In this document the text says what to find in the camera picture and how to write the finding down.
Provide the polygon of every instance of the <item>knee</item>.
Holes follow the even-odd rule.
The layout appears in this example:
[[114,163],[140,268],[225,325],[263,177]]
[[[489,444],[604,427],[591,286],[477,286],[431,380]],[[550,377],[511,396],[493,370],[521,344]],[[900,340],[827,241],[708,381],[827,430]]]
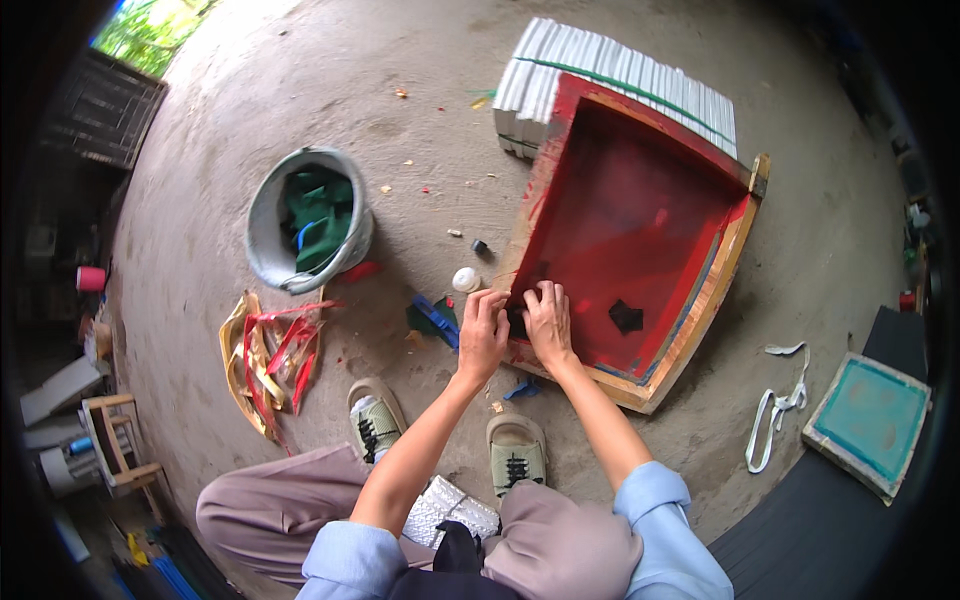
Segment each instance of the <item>knee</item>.
[[228,506],[230,499],[230,490],[231,485],[229,484],[228,475],[221,475],[213,481],[211,481],[207,486],[200,492],[200,496],[197,498],[197,510],[196,510],[196,519],[197,519],[197,528],[200,529],[200,533],[203,534],[204,538],[208,541],[216,542],[217,537],[216,521],[220,516],[223,509]]

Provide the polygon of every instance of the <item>red screen printing frame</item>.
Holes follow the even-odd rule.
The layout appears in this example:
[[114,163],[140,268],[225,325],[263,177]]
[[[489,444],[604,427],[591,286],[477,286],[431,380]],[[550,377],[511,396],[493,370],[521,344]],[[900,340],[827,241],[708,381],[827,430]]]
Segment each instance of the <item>red screen printing frame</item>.
[[[589,375],[650,414],[730,289],[769,174],[767,155],[750,170],[656,110],[564,73],[492,287],[518,306],[537,279],[563,283]],[[616,298],[644,309],[642,330],[615,328]],[[523,339],[511,337],[504,361],[549,377]]]

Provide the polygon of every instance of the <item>beige pants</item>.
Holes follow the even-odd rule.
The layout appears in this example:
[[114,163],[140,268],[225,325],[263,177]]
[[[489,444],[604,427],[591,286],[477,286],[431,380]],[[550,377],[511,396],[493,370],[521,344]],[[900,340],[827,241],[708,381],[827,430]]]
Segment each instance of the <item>beige pants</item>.
[[[349,517],[369,473],[349,444],[241,468],[201,492],[197,526],[238,563],[298,587],[317,532]],[[643,552],[624,517],[522,481],[504,496],[500,518],[484,576],[531,600],[622,600]],[[401,538],[400,548],[411,566],[433,561],[425,546]]]

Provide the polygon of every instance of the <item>foot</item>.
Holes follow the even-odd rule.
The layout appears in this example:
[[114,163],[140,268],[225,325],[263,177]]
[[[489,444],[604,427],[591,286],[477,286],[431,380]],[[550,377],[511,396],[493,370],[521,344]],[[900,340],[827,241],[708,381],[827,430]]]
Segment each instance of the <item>foot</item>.
[[487,424],[493,492],[503,497],[517,481],[546,483],[543,430],[521,415],[499,415]]
[[348,395],[350,424],[371,465],[407,430],[407,422],[387,385],[376,377],[353,384]]

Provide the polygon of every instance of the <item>white sock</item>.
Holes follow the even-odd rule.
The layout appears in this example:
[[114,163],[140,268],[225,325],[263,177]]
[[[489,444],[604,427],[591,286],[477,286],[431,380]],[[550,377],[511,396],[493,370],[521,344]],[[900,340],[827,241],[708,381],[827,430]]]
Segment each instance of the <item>white sock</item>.
[[362,411],[363,409],[367,408],[368,406],[372,406],[374,402],[376,402],[376,398],[375,398],[375,397],[373,397],[373,396],[363,396],[362,398],[360,398],[359,400],[357,400],[356,404],[354,404],[353,406],[350,407],[350,414],[351,414],[351,415],[356,415],[357,413],[359,413],[359,412]]

